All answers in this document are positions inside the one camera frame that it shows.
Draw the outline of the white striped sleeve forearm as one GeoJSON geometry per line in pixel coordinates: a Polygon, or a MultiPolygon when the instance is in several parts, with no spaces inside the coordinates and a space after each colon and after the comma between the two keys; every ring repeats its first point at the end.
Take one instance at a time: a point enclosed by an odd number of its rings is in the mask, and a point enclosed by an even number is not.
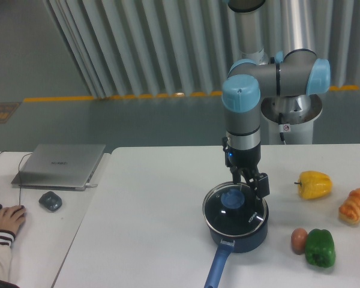
{"type": "Polygon", "coordinates": [[[0,230],[0,280],[8,281],[12,260],[11,245],[16,236],[8,230],[0,230]]]}

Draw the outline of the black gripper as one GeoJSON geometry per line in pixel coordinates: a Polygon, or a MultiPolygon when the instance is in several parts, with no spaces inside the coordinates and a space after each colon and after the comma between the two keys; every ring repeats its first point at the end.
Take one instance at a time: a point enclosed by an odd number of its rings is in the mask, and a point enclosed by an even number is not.
{"type": "Polygon", "coordinates": [[[245,179],[252,192],[260,199],[268,196],[269,179],[266,173],[260,173],[257,165],[261,159],[260,144],[251,149],[239,150],[228,145],[228,138],[222,138],[225,165],[230,169],[232,182],[238,184],[245,179]]]}

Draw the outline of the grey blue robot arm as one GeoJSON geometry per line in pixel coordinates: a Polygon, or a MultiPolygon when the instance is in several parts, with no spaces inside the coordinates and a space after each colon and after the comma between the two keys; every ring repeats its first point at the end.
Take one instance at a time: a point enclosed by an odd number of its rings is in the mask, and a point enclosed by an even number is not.
{"type": "Polygon", "coordinates": [[[227,2],[244,29],[244,55],[231,66],[221,98],[226,125],[223,138],[226,166],[233,182],[244,179],[258,199],[269,194],[268,176],[257,168],[261,155],[261,99],[323,94],[331,81],[329,61],[315,53],[309,1],[280,2],[283,57],[263,62],[260,24],[264,4],[264,1],[227,2]]]}

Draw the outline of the person's hand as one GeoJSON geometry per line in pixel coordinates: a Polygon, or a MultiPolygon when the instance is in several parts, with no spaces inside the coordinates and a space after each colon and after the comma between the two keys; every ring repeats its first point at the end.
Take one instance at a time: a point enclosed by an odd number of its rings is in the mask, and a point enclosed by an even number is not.
{"type": "Polygon", "coordinates": [[[18,211],[21,205],[5,207],[0,210],[0,231],[17,235],[21,225],[25,222],[26,208],[18,211]]]}

